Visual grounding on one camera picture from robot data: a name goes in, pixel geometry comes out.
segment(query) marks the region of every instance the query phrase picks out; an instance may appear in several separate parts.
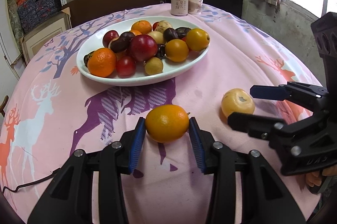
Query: tablecloth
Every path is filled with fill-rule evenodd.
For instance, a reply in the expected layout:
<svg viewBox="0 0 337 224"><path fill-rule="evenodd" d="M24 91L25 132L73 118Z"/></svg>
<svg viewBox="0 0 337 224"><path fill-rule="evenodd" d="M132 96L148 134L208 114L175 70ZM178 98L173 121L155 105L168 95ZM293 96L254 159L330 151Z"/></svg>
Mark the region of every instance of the tablecloth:
<svg viewBox="0 0 337 224"><path fill-rule="evenodd" d="M259 150L280 175L280 161L266 141L228 127L220 110L221 98L232 88L249 92L254 84L320 83L283 45L244 20L208 5L203 5L201 15L183 17L209 33L209 51L188 72L161 83L112 87L79 73L76 52L95 31L131 18L171 16L170 8L161 4L116 12L59 34L41 48L8 103L0 136L2 185L14 189L43 178L77 148L87 153L101 150L133 129L140 116L171 103L190 112L201 129L231 149ZM288 123L310 115L287 101L256 99L255 103L255 114L281 117ZM280 177L308 218L319 196L307 190L302 175ZM212 179L197 168L188 134L169 144L146 136L137 169L133 175L122 176L130 224L205 223ZM24 221L49 182L18 193L6 191L7 200ZM98 223L96 178L93 188L93 221ZM240 206L238 202L237 223Z"/></svg>

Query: black cable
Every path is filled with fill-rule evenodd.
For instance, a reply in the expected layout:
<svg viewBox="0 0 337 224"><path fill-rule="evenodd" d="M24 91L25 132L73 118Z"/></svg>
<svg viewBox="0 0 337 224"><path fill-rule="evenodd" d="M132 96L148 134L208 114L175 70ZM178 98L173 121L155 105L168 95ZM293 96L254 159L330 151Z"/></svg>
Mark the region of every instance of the black cable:
<svg viewBox="0 0 337 224"><path fill-rule="evenodd" d="M51 179L53 178L57 172L60 170L61 168L57 168L56 170L54 170L50 175L42 178L42 179L39 179L39 180L36 180L36 181L33 181L33 182L30 182L30 183L26 183L26 184L22 184L22 185L19 185L18 187L16 187L15 190L12 190L10 188L8 188L7 186L4 186L3 189L2 189L2 193L5 192L6 189L8 189L9 191L11 191L12 193L16 193L20 188L24 188L24 187L27 187L27 186L32 186L32 185L35 185L35 184L39 184L41 182L44 182L48 179Z"/></svg>

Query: white oval plate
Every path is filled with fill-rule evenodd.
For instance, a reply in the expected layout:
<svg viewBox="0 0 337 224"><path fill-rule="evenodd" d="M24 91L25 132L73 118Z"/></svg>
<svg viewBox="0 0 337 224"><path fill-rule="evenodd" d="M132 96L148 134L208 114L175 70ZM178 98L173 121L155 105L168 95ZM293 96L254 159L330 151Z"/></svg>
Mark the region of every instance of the white oval plate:
<svg viewBox="0 0 337 224"><path fill-rule="evenodd" d="M116 30L119 34L122 34L123 32L129 31L131 29L131 26L135 22L140 21L140 20L149 21L151 24L154 24L155 22L158 22L158 21L166 20L170 24L172 24L172 27L174 29L178 27L189 27L191 29L200 28L194 23L190 23L188 21L184 21L184 20L176 19L172 17L160 17L160 16L141 17L141 18L125 20L119 23L112 24L96 32L94 35L88 38L84 42L84 44L82 44L82 46L80 47L77 53L77 57L76 57L76 64L80 72L87 78L97 81L99 83L105 83L105 84L115 85L115 86L140 86L140 85L146 85L146 84L151 84L151 83L158 83L160 81L174 78L180 75L181 73L186 72L187 70L191 69L193 65L199 62L206 55L208 51L208 48L206 48L205 50L201 52L190 52L188 58L181 63L174 63L166 58L163 58L162 59L164 63L163 73L157 74L157 75L146 76L144 72L143 64L141 63L137 64L136 73L129 78L119 78L117 76L116 71L114 71L108 78L101 78L101 77L91 75L89 73L88 68L86 68L86 66L84 65L84 61L83 61L84 56L90 53L91 51L94 51L94 50L97 50L103 47L102 39L106 32L110 30Z"/></svg>

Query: white deer print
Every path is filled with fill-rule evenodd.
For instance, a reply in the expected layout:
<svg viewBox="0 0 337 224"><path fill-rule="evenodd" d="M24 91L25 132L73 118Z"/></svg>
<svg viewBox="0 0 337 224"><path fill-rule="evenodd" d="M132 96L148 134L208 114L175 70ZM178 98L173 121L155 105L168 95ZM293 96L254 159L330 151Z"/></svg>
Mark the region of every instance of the white deer print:
<svg viewBox="0 0 337 224"><path fill-rule="evenodd" d="M37 139L42 131L43 124L44 124L44 116L46 114L51 115L54 110L52 106L52 97L56 97L59 95L61 91L59 91L59 86L56 86L56 83L51 88L51 80L49 83L43 86L43 88L40 89L40 96L37 98L35 97L34 91L37 86L35 85L31 89L31 96L34 101L37 101L38 110L36 111L35 117L32 119L26 119L19 122L18 125L16 125L15 132L14 132L14 141L11 144L11 152L9 155L9 161L10 161L10 167L11 167L11 173L12 177L18 185L16 178L13 173L12 168L12 154L15 149L15 147L21 147L21 149L24 151L24 159L22 163L22 183L24 183L24 170L26 167L26 160L28 159L31 175L32 175L32 181L35 181L34 177L34 164L33 164L33 155L32 155L32 147L37 142ZM37 192L36 187L34 187L35 193L39 198L39 194Z"/></svg>

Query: white paper cup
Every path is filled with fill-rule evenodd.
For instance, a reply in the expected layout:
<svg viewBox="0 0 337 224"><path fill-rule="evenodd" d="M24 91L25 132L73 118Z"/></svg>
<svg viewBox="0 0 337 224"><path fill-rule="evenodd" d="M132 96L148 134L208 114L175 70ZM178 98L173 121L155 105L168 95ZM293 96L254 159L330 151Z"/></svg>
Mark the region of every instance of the white paper cup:
<svg viewBox="0 0 337 224"><path fill-rule="evenodd" d="M200 14L203 6L203 0L188 0L188 13Z"/></svg>

